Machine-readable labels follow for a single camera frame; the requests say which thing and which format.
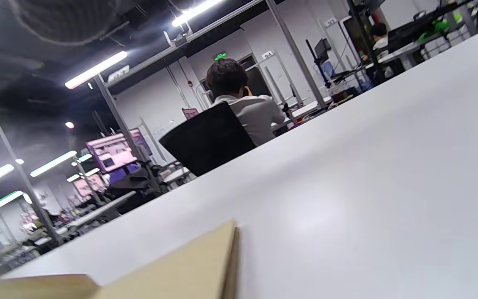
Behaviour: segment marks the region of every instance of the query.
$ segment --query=man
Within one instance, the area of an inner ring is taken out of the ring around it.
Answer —
[[[374,26],[372,26],[372,29],[370,30],[370,34],[372,35],[372,38],[375,42],[373,46],[375,53],[378,52],[377,50],[386,48],[388,46],[387,25],[385,25],[384,23],[375,24]],[[381,59],[387,55],[388,55],[388,49],[385,49],[384,51],[379,51],[379,53],[377,53],[377,59]],[[364,55],[362,57],[362,60],[364,62],[368,62],[368,59],[369,58],[367,55]],[[395,73],[390,66],[385,67],[385,78],[391,78],[392,76],[394,76],[394,74]]]
[[[246,72],[233,59],[219,59],[207,71],[207,85],[216,97],[214,106],[227,102],[256,146],[275,138],[272,123],[282,124],[285,114],[269,96],[244,96]]]
[[[372,36],[372,39],[374,40],[375,44],[373,46],[374,51],[377,49],[383,49],[388,46],[388,31],[387,31],[387,25],[383,23],[377,23],[374,26],[372,26],[372,29],[370,30],[370,35]],[[377,55],[378,59],[381,59],[388,55],[388,50],[382,51]],[[361,57],[363,61],[368,61],[368,56],[364,55]]]

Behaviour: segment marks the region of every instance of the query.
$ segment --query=chair backrest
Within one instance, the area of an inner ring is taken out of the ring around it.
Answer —
[[[196,176],[256,148],[226,102],[181,123],[160,143]]]

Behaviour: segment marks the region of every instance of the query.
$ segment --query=cardboard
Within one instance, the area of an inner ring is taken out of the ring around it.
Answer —
[[[0,299],[235,299],[238,261],[230,221],[102,288],[83,274],[0,280]]]

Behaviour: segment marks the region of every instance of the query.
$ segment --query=ceiling duct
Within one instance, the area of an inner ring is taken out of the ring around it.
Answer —
[[[102,36],[120,0],[9,0],[18,21],[46,42],[84,45]]]

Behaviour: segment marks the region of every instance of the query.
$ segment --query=ceiling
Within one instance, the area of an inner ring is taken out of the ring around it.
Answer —
[[[246,4],[248,0],[226,0],[190,21],[194,32]],[[178,11],[167,0],[121,0],[107,36],[81,46],[61,46],[40,40],[15,19],[8,0],[0,0],[0,123],[27,172],[70,150],[80,150],[85,141],[99,138],[91,112],[96,110],[107,127],[117,125],[97,88],[81,85],[68,90],[64,83],[114,53],[131,55],[102,73],[107,77],[123,64],[134,67],[167,49],[163,35],[179,33],[172,27]],[[264,2],[224,25],[211,30],[182,49],[163,57],[111,88],[112,93],[133,86],[183,56],[191,56],[225,36],[268,7]],[[63,123],[72,121],[74,130]],[[0,144],[0,167],[9,163]],[[61,170],[70,176],[74,169]],[[19,189],[19,180],[9,174],[0,180],[0,198]]]

